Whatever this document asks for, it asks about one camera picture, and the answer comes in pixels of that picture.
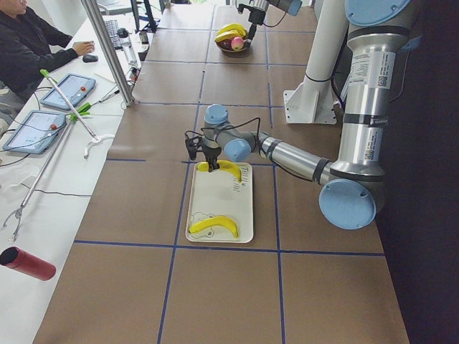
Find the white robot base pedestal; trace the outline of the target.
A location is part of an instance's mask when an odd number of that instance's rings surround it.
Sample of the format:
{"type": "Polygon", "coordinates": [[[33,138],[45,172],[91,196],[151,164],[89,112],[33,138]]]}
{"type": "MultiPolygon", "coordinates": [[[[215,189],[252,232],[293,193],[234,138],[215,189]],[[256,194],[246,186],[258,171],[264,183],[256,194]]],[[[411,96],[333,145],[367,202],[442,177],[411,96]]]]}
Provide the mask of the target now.
{"type": "Polygon", "coordinates": [[[331,78],[348,27],[344,2],[324,1],[305,77],[295,90],[283,92],[288,124],[336,124],[331,78]]]}

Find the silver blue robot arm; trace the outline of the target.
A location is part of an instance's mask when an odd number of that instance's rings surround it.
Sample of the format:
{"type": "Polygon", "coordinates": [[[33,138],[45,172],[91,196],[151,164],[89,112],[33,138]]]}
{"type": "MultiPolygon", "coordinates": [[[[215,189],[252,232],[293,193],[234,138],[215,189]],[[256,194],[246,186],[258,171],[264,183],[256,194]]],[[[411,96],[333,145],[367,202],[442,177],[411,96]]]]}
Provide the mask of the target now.
{"type": "Polygon", "coordinates": [[[370,224],[384,205],[384,171],[379,152],[395,58],[420,41],[417,30],[422,1],[325,1],[305,77],[284,93],[288,123],[324,123],[324,109],[333,99],[333,75],[343,47],[352,58],[347,82],[339,155],[320,158],[263,132],[244,132],[228,120],[227,109],[211,105],[202,135],[186,143],[190,159],[202,152],[211,171],[218,157],[245,160],[251,153],[277,164],[299,178],[321,186],[318,198],[324,217],[342,229],[370,224]]]}
{"type": "Polygon", "coordinates": [[[247,42],[251,43],[258,27],[261,27],[264,24],[266,14],[268,12],[269,6],[274,6],[275,8],[284,11],[286,14],[291,16],[296,16],[302,6],[302,1],[300,0],[256,0],[249,1],[247,4],[240,4],[238,6],[238,12],[242,13],[243,9],[249,11],[249,23],[250,29],[247,34],[247,42]]]}

